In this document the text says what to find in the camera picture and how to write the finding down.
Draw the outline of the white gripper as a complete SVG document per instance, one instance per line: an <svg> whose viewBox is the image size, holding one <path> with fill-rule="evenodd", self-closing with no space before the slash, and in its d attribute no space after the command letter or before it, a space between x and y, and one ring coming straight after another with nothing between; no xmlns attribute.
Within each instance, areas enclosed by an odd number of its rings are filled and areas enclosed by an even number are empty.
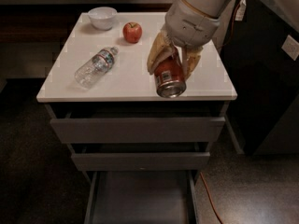
<svg viewBox="0 0 299 224"><path fill-rule="evenodd" d="M151 46L147 60L148 72L152 75L161 62L176 52L174 43L183 48L182 69L184 77L188 79L200 61L201 46L211 40L219 25L219 18L209 17L185 0L175 0L165 15L166 31L157 34Z"/></svg>

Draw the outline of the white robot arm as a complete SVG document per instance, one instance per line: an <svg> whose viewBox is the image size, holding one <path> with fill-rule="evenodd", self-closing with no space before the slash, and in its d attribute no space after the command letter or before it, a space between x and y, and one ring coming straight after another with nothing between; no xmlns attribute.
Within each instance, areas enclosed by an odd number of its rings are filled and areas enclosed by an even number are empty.
<svg viewBox="0 0 299 224"><path fill-rule="evenodd" d="M274 0L295 28L299 27L299 0ZM189 77L201 58L201 50L220 25L220 16L231 0L175 0L165 15L147 61L148 72L182 49L182 67Z"/></svg>

